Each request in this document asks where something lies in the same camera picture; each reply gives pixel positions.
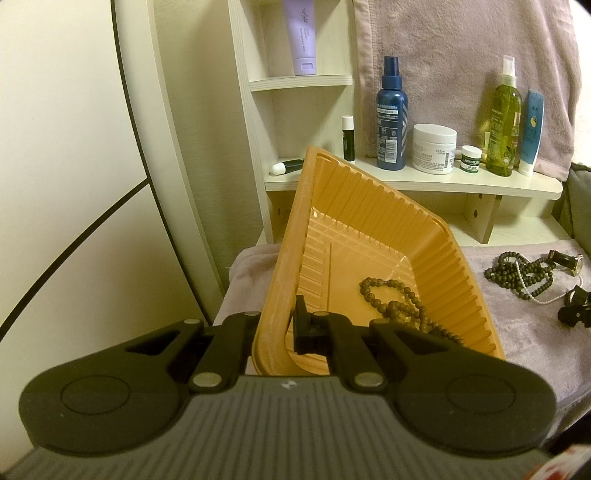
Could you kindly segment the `orange plastic tray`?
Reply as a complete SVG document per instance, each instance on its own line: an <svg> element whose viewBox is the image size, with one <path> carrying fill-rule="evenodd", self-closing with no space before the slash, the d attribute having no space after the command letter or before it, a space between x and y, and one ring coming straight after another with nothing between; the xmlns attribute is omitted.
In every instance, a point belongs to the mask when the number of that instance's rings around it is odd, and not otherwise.
<svg viewBox="0 0 591 480"><path fill-rule="evenodd" d="M311 147L253 341L256 372L328 374L325 360L294 353L296 299L304 297L308 312L335 312L366 326L378 316L360 294L367 277L404 282L429 317L467 347L504 358L481 289L448 224L356 166Z"/></svg>

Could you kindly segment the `black strap wristwatch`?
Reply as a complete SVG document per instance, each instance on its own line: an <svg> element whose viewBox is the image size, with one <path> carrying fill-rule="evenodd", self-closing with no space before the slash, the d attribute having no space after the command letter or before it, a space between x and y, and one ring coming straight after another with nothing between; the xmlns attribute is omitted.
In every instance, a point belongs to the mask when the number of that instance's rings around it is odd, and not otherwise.
<svg viewBox="0 0 591 480"><path fill-rule="evenodd" d="M568 255L558 250L550 250L548 259L561 267L564 267L572 276L580 274L583 266L583 255Z"/></svg>

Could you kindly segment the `lilac plush towel mat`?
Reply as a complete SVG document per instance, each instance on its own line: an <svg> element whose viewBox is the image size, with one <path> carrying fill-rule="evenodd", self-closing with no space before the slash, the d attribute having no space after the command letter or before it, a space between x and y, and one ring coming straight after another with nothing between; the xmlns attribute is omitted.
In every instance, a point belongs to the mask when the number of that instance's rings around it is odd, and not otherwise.
<svg viewBox="0 0 591 480"><path fill-rule="evenodd" d="M574 240L547 244L465 247L464 255L484 294L495 322L506 359L542 376L553 388L557 413L551 434L556 436L590 411L590 329L569 328L557 313L563 304L523 301L484 277L484 270L504 251L517 251L529 259L549 250L577 255L583 252ZM229 268L229 287L214 323L242 311L263 309L280 245L247 248Z"/></svg>

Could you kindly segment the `grey cushion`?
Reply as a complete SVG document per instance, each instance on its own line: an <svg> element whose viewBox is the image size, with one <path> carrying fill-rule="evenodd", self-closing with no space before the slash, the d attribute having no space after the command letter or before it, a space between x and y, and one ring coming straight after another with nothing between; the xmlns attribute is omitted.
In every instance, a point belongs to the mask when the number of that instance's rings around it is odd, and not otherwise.
<svg viewBox="0 0 591 480"><path fill-rule="evenodd" d="M565 232L591 252L591 172L588 166L573 163L563 192L556 201L552 215Z"/></svg>

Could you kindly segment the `small green-label jar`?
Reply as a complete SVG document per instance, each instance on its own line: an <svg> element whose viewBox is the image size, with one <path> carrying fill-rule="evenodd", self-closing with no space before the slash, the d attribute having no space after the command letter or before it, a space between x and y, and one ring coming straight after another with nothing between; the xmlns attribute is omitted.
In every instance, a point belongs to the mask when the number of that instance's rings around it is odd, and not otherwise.
<svg viewBox="0 0 591 480"><path fill-rule="evenodd" d="M472 145L463 145L461 149L460 169L468 173L478 173L482 159L482 150Z"/></svg>

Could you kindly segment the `white cream jar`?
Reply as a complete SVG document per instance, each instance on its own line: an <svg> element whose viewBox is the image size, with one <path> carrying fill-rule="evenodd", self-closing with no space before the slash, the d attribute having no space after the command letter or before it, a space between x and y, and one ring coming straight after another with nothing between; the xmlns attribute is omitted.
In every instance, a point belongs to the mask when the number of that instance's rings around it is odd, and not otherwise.
<svg viewBox="0 0 591 480"><path fill-rule="evenodd" d="M412 164L424 173L446 175L452 172L457 146L457 131L438 124L415 124Z"/></svg>

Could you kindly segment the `green oil spray bottle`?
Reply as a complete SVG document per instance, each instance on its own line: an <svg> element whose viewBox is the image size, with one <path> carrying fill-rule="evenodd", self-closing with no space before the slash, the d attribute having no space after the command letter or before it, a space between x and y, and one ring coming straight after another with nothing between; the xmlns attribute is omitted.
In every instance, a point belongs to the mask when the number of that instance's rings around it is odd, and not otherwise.
<svg viewBox="0 0 591 480"><path fill-rule="evenodd" d="M501 81L493 96L486 168L499 176L512 175L517 156L522 97L517 89L515 58L503 56Z"/></svg>

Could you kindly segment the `dark green lying tube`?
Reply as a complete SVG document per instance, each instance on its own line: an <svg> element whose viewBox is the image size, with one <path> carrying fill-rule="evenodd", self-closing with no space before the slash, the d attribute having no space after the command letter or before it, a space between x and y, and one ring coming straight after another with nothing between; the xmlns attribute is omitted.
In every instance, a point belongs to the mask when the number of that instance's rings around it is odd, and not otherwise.
<svg viewBox="0 0 591 480"><path fill-rule="evenodd" d="M271 176L280 176L286 175L287 173L297 172L298 170L303 169L304 166L304 159L290 159L290 160L283 160L273 164L270 167L270 175Z"/></svg>

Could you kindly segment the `blue white tube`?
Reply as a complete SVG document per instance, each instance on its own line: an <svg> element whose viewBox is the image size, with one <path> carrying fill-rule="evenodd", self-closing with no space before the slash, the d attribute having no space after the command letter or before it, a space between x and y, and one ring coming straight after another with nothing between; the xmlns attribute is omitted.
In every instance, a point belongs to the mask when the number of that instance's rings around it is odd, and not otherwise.
<svg viewBox="0 0 591 480"><path fill-rule="evenodd" d="M541 92L529 90L525 128L522 138L519 172L531 177L541 146L544 126L545 97Z"/></svg>

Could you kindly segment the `white-capped lip balm stick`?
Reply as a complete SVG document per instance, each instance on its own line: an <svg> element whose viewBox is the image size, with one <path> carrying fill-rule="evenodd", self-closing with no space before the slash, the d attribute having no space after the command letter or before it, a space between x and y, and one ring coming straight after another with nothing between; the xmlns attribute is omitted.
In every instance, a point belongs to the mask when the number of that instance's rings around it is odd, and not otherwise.
<svg viewBox="0 0 591 480"><path fill-rule="evenodd" d="M348 162L356 160L355 119L353 115L342 115L342 155Z"/></svg>

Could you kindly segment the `blue spray bottle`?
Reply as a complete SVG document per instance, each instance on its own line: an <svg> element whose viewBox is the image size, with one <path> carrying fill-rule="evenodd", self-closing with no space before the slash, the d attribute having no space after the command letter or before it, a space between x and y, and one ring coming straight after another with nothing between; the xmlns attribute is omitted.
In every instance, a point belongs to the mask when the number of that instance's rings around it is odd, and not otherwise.
<svg viewBox="0 0 591 480"><path fill-rule="evenodd" d="M377 163L399 171L406 165L408 97L403 90L399 58L384 57L382 87L377 94Z"/></svg>

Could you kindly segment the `hanging lilac towel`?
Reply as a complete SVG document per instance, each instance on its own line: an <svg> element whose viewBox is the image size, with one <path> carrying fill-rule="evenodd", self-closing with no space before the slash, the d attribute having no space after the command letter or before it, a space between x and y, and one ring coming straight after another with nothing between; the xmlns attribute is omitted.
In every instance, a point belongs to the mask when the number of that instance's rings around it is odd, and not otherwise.
<svg viewBox="0 0 591 480"><path fill-rule="evenodd" d="M359 148L377 154L377 93L384 59L398 58L409 123L451 127L475 144L488 126L504 56L521 94L545 97L536 171L567 179L582 86L567 1L356 1Z"/></svg>

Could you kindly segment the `lilac standing tube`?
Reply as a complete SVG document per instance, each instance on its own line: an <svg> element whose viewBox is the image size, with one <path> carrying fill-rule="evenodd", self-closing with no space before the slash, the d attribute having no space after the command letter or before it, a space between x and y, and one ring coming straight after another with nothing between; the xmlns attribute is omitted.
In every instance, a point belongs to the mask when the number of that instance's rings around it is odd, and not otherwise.
<svg viewBox="0 0 591 480"><path fill-rule="evenodd" d="M283 0L291 59L297 76L315 75L315 1Z"/></svg>

